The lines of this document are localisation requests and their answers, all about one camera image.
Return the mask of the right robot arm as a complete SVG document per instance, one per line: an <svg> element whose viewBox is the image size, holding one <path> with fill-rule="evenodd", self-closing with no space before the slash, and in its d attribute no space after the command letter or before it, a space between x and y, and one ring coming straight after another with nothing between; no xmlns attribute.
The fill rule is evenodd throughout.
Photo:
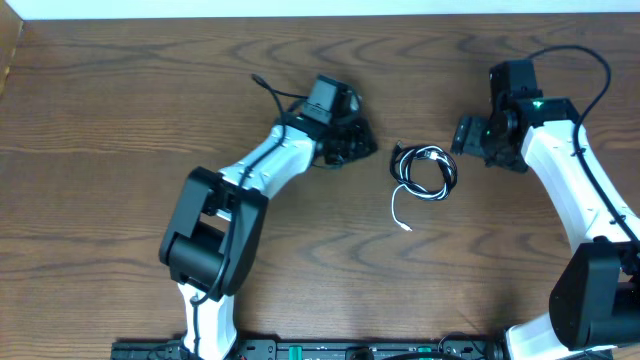
<svg viewBox="0 0 640 360"><path fill-rule="evenodd" d="M491 68L492 113L464 116L451 150L518 173L532 170L564 226L572 256L547 313L510 327L505 359L577 359L639 341L639 218L590 148L567 98L546 98L531 60Z"/></svg>

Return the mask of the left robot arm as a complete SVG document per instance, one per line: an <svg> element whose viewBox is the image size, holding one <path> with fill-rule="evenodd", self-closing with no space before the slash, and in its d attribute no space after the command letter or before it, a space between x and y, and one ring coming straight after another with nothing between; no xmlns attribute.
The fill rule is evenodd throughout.
<svg viewBox="0 0 640 360"><path fill-rule="evenodd" d="M220 170L186 177L159 247L185 302L188 359L227 359L238 338L234 296L256 258L269 202L317 158L334 170L376 152L377 144L350 84L319 75L307 95L278 103L265 140Z"/></svg>

